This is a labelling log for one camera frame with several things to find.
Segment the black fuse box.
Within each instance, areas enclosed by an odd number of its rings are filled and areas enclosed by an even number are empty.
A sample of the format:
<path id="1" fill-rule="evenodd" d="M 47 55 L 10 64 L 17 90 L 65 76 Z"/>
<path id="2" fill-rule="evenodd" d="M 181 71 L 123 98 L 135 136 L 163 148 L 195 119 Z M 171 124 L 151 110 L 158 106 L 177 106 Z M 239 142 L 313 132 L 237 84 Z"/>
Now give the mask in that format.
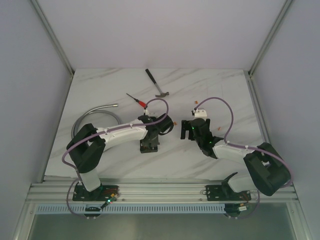
<path id="1" fill-rule="evenodd" d="M 140 140 L 140 153 L 156 153 L 158 151 L 158 141 L 151 140 Z"/>

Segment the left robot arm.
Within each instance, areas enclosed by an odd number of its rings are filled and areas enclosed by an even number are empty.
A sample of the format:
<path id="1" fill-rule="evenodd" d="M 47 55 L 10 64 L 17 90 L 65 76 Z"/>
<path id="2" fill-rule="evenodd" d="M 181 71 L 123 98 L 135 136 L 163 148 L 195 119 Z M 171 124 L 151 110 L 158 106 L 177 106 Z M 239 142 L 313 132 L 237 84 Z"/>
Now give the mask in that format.
<path id="1" fill-rule="evenodd" d="M 160 144 L 159 136 L 170 133 L 173 128 L 174 122 L 166 113 L 158 118 L 141 115 L 130 123 L 108 128 L 96 128 L 88 123 L 69 142 L 62 159 L 70 156 L 84 185 L 84 195 L 90 201 L 97 201 L 103 193 L 97 166 L 105 151 L 123 143 L 139 141 L 142 154 L 155 153 Z"/>

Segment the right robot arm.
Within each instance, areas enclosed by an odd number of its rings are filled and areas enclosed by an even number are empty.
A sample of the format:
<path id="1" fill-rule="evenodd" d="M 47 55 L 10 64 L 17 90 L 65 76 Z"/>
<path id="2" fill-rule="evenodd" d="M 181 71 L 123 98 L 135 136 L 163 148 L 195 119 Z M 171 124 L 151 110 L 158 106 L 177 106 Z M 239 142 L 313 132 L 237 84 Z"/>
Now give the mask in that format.
<path id="1" fill-rule="evenodd" d="M 213 159 L 244 163 L 245 171 L 236 171 L 221 182 L 221 193 L 228 200 L 240 192 L 258 190 L 272 196 L 278 189 L 286 188 L 293 182 L 288 165 L 273 146 L 267 142 L 257 147 L 229 143 L 210 131 L 210 120 L 195 118 L 181 121 L 181 136 L 184 140 L 195 141 L 202 153 Z"/>

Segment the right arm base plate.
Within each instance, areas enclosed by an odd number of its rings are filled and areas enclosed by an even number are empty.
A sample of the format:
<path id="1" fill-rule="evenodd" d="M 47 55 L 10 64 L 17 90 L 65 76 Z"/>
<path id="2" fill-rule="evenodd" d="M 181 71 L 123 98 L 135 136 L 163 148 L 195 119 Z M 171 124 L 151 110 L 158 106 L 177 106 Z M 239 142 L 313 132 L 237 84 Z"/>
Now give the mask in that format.
<path id="1" fill-rule="evenodd" d="M 252 199 L 250 191 L 235 192 L 228 185 L 206 185 L 205 195 L 208 201 L 248 202 Z"/>

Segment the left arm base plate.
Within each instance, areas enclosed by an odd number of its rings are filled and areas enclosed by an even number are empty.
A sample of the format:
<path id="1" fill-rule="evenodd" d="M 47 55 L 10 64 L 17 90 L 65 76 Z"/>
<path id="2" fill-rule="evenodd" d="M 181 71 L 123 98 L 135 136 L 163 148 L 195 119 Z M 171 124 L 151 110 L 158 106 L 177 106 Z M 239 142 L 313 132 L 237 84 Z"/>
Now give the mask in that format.
<path id="1" fill-rule="evenodd" d="M 110 199 L 112 195 L 117 195 L 118 192 L 117 185 L 101 185 L 93 191 L 87 191 L 83 185 L 76 185 L 72 200 L 75 202 L 102 202 Z"/>

